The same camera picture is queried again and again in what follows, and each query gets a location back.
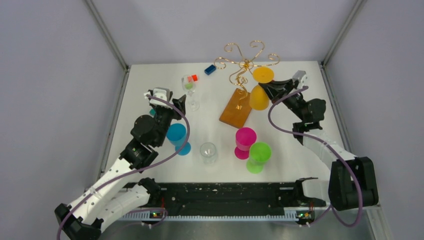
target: wine glass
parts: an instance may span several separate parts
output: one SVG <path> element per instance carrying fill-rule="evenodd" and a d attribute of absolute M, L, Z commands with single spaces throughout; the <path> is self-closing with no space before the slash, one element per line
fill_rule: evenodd
<path fill-rule="evenodd" d="M 192 76 L 184 75 L 181 78 L 181 84 L 182 84 L 182 89 L 184 90 L 184 92 L 190 97 L 188 100 L 190 109 L 192 111 L 196 111 L 200 107 L 199 102 L 196 101 L 193 97 L 193 93 L 196 90 L 196 82 L 194 81 Z"/>
<path fill-rule="evenodd" d="M 200 155 L 204 164 L 213 164 L 217 158 L 217 147 L 212 142 L 203 143 L 200 146 Z"/>

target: white table surface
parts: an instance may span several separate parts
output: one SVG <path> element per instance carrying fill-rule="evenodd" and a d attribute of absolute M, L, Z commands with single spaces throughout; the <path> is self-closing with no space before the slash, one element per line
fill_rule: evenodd
<path fill-rule="evenodd" d="M 252 110 L 244 125 L 256 131 L 258 142 L 266 142 L 272 148 L 272 157 L 263 171 L 259 174 L 250 173 L 246 169 L 246 160 L 239 160 L 234 155 L 237 129 L 219 121 L 235 89 L 235 86 L 229 83 L 228 77 L 238 69 L 238 66 L 227 64 L 226 69 L 217 69 L 208 76 L 204 73 L 204 69 L 210 65 L 211 63 L 132 65 L 106 169 L 113 164 L 132 139 L 130 131 L 134 121 L 141 115 L 149 114 L 151 107 L 148 100 L 144 99 L 143 93 L 155 87 L 163 87 L 173 91 L 174 98 L 179 98 L 184 94 L 181 77 L 197 74 L 199 81 L 194 95 L 200 101 L 200 108 L 197 111 L 190 111 L 187 107 L 186 111 L 191 127 L 189 138 L 191 152 L 185 156 L 177 155 L 162 165 L 146 170 L 140 178 L 155 178 L 158 183 L 293 182 L 306 177 L 329 179 L 329 169 L 315 154 L 303 147 L 291 134 L 279 132 L 269 124 L 267 114 L 271 103 L 266 110 Z M 306 101 L 313 98 L 326 100 L 325 119 L 321 121 L 321 126 L 329 137 L 342 144 L 318 63 L 283 61 L 270 68 L 275 73 L 276 81 L 290 79 L 297 70 L 306 71 L 309 89 L 303 92 L 303 96 Z M 249 80 L 246 87 L 251 91 L 257 82 L 250 73 L 246 76 Z M 274 108 L 271 117 L 278 126 L 288 130 L 292 129 L 293 123 L 300 122 L 283 104 Z M 200 157 L 200 146 L 206 142 L 212 142 L 217 147 L 218 159 L 213 165 L 203 164 Z M 155 150 L 159 156 L 154 163 L 171 155 L 174 146 L 165 139 L 163 146 Z"/>

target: orange wooden board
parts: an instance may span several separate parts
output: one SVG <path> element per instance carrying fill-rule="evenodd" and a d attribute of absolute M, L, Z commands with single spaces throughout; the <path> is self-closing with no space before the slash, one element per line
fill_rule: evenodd
<path fill-rule="evenodd" d="M 233 126 L 235 128 L 242 128 L 245 125 L 246 120 L 249 117 L 249 114 L 252 111 L 251 106 L 249 105 L 250 92 L 247 93 L 247 97 L 242 99 L 240 105 L 242 108 L 237 109 L 239 105 L 239 99 L 244 95 L 240 94 L 236 89 L 232 94 L 229 102 L 227 103 L 224 111 L 222 112 L 219 120 L 225 124 Z"/>

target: gold wire decoration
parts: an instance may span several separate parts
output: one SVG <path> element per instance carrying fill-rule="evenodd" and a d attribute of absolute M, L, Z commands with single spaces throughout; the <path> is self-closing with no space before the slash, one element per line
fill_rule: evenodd
<path fill-rule="evenodd" d="M 261 49 L 260 51 L 252 58 L 252 59 L 247 59 L 245 58 L 245 56 L 242 53 L 242 50 L 240 49 L 239 45 L 235 42 L 230 42 L 227 45 L 225 45 L 224 47 L 224 51 L 227 53 L 231 53 L 233 51 L 233 46 L 236 46 L 238 49 L 238 52 L 240 53 L 241 56 L 241 61 L 236 62 L 233 60 L 230 60 L 228 58 L 225 57 L 218 57 L 215 59 L 215 61 L 213 61 L 213 65 L 217 68 L 217 69 L 225 69 L 227 67 L 225 62 L 228 63 L 232 63 L 232 64 L 237 64 L 240 69 L 237 70 L 236 72 L 232 73 L 229 77 L 228 80 L 231 84 L 238 86 L 239 88 L 237 88 L 237 91 L 240 95 L 242 95 L 242 97 L 238 100 L 238 105 L 237 105 L 237 109 L 240 110 L 242 109 L 242 106 L 240 105 L 240 101 L 247 98 L 248 97 L 248 90 L 246 89 L 246 87 L 243 84 L 247 84 L 248 83 L 248 79 L 245 76 L 242 76 L 243 74 L 245 74 L 247 71 L 250 72 L 250 74 L 252 73 L 252 69 L 256 68 L 256 67 L 268 67 L 268 66 L 274 66 L 277 65 L 280 62 L 280 56 L 278 56 L 275 53 L 270 53 L 268 54 L 268 59 L 272 60 L 272 61 L 277 61 L 274 63 L 269 63 L 269 64 L 264 64 L 264 65 L 256 65 L 254 64 L 253 60 L 255 60 L 265 49 L 265 44 L 260 41 L 260 40 L 253 40 L 250 42 L 250 47 L 251 48 L 258 48 L 261 45 Z"/>

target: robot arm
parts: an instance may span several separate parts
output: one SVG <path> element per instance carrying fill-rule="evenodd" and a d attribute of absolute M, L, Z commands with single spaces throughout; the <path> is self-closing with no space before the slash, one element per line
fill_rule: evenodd
<path fill-rule="evenodd" d="M 161 98 L 168 102 L 173 93 L 168 89 L 158 87 L 149 90 L 145 95 Z M 186 113 L 185 101 L 185 95 L 180 99 L 172 100 L 173 105 L 183 114 Z M 140 179 L 139 174 L 131 173 L 134 170 L 150 166 L 158 156 L 153 148 L 162 146 L 171 121 L 182 118 L 175 110 L 160 101 L 150 100 L 149 103 L 156 111 L 155 116 L 142 115 L 135 120 L 134 127 L 130 132 L 133 139 L 112 167 L 79 198 L 68 205 L 62 203 L 54 210 L 58 222 L 61 223 L 70 210 L 87 195 L 92 194 L 80 207 L 75 209 L 63 226 L 63 231 L 71 240 L 97 239 L 114 221 L 134 208 L 147 204 L 151 194 L 155 192 L 156 186 L 152 184 L 154 181 L 147 178 L 147 180 L 142 179 L 127 193 L 113 199 L 127 183 L 137 182 Z M 125 174 L 127 175 L 96 191 L 104 183 Z"/>
<path fill-rule="evenodd" d="M 305 71 L 297 71 L 292 79 L 286 81 L 272 81 L 259 83 L 272 103 L 276 103 L 288 94 L 301 89 L 308 77 Z M 355 177 L 358 179 L 362 193 L 363 206 L 372 206 L 378 203 L 378 191 L 373 162 L 367 157 L 357 157 L 331 140 L 320 121 L 324 120 L 326 101 L 312 99 L 305 101 L 302 93 L 298 92 L 282 101 L 301 122 L 293 123 L 293 132 L 307 133 L 311 137 L 294 134 L 303 146 L 314 152 L 319 159 L 330 169 L 330 179 L 306 178 L 296 181 L 300 193 L 306 198 L 317 198 L 331 202 L 335 209 L 347 210 L 357 208 L 358 191 L 353 184 L 348 170 L 329 148 L 334 149 L 346 161 Z"/>

